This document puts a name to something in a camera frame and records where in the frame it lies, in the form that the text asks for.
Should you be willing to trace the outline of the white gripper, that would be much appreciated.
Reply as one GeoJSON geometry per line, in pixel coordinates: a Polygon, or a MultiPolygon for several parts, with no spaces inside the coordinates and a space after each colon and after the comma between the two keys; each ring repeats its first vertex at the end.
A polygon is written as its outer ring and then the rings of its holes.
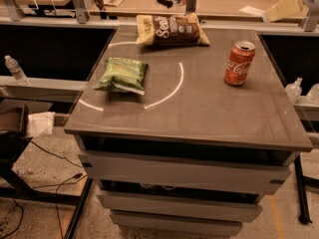
{"type": "Polygon", "coordinates": [[[262,13],[262,20],[271,23],[291,16],[301,16],[304,4],[310,10],[319,10],[319,0],[280,0],[262,13]]]}

